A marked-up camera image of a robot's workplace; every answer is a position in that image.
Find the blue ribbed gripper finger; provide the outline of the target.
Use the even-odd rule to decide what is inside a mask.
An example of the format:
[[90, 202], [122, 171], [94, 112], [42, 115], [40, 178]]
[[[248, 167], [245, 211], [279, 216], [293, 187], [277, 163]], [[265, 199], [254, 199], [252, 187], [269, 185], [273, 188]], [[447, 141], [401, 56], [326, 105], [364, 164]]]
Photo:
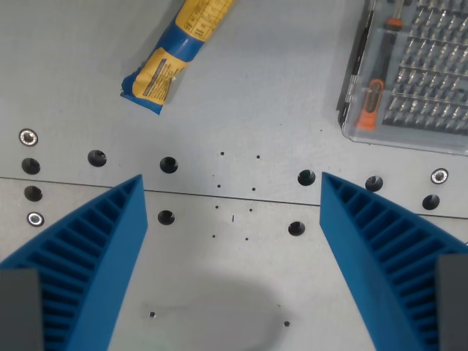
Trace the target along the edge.
[[330, 173], [322, 173], [320, 226], [375, 349], [438, 350], [436, 261], [467, 245]]
[[1, 261], [39, 274], [45, 350], [106, 350], [148, 229], [137, 175]]

